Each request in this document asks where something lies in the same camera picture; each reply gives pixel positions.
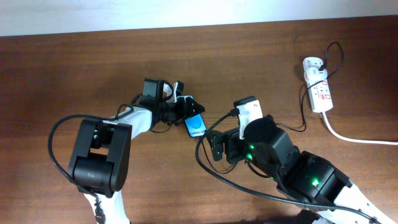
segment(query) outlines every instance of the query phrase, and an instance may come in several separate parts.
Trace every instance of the power outlet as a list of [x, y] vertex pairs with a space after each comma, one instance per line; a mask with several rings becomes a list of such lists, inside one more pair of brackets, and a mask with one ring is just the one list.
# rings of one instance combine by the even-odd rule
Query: power outlet
[[321, 65], [323, 65], [322, 59], [316, 57], [308, 57], [303, 61], [304, 79], [307, 82], [307, 88], [323, 80], [308, 90], [311, 108], [314, 113], [321, 113], [333, 108], [329, 84], [328, 80], [326, 80], [328, 71], [326, 69], [319, 71]]

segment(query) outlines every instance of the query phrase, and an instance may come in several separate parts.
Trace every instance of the white wall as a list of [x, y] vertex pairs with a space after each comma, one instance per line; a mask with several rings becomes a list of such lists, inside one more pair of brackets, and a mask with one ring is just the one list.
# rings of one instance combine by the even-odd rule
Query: white wall
[[398, 0], [0, 0], [0, 35], [398, 14]]

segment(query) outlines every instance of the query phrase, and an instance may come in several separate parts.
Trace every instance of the robotic arm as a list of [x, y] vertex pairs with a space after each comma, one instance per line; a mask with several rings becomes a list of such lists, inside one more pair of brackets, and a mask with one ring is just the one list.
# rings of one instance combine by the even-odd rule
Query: robotic arm
[[215, 161], [222, 159], [224, 152], [230, 164], [245, 159], [256, 166], [277, 182], [277, 190], [289, 200], [245, 189], [205, 169], [210, 174], [247, 193], [309, 209], [317, 215], [308, 224], [395, 223], [331, 162], [306, 151], [300, 152], [287, 133], [276, 126], [271, 115], [262, 116], [255, 97], [236, 101], [234, 107], [229, 115], [238, 116], [239, 127], [221, 133], [213, 130], [216, 123], [201, 140], [207, 138]]
[[[89, 118], [80, 124], [68, 172], [63, 174], [85, 193], [97, 223], [130, 223], [124, 212], [121, 189], [127, 177], [131, 140], [159, 122], [178, 125], [205, 111], [192, 97], [179, 96], [182, 91], [182, 82], [172, 86], [165, 80], [146, 78], [139, 103], [133, 100], [126, 111], [115, 117], [69, 116]], [[53, 156], [51, 142], [56, 127], [67, 119], [59, 121], [49, 137], [50, 156], [61, 172], [64, 170]], [[107, 149], [107, 155], [95, 153], [99, 148]]]

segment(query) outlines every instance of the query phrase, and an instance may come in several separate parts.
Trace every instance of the green light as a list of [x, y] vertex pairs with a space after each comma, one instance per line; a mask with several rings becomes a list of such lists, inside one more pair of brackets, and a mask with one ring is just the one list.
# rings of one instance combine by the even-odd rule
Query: green light
[[318, 187], [319, 181], [318, 181], [317, 179], [314, 179], [313, 182], [312, 182], [312, 185], [313, 185], [314, 187]]

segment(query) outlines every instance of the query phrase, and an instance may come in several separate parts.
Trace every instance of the table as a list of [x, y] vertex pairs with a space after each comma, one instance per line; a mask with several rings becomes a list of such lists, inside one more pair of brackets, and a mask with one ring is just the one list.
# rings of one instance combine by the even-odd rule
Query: table
[[[352, 138], [396, 140], [397, 24], [398, 17], [386, 16], [1, 37], [0, 222], [94, 223], [87, 200], [49, 159], [50, 128], [69, 114], [113, 116], [142, 91], [144, 77], [184, 82], [184, 93], [205, 106], [208, 126], [233, 101], [254, 95], [264, 115], [298, 127], [302, 60], [323, 58], [327, 45], [338, 40], [345, 63], [330, 79], [332, 127]], [[329, 57], [331, 70], [338, 50]], [[312, 113], [308, 99], [304, 110], [308, 130], [287, 131], [294, 144], [331, 161], [397, 222], [398, 148], [341, 141]], [[79, 122], [56, 133], [55, 155], [64, 167]], [[217, 129], [237, 125], [229, 118]], [[132, 141], [123, 197], [133, 223], [260, 223], [300, 211], [216, 180], [196, 163], [196, 142], [183, 126]], [[274, 181], [243, 162], [227, 178], [280, 196]]]

